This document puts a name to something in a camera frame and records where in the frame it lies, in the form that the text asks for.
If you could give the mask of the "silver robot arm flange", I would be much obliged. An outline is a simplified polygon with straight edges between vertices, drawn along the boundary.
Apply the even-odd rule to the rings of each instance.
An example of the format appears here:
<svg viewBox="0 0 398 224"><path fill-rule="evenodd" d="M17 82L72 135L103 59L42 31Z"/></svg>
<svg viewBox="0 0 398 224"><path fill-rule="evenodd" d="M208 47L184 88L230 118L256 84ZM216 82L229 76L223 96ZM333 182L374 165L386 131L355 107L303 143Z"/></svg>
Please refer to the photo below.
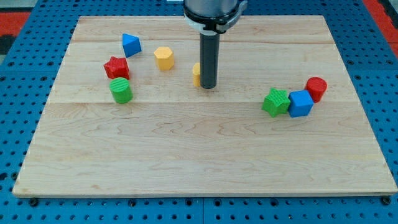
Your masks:
<svg viewBox="0 0 398 224"><path fill-rule="evenodd" d="M224 34L232 28L248 6L238 0L184 0L187 24L203 35Z"/></svg>

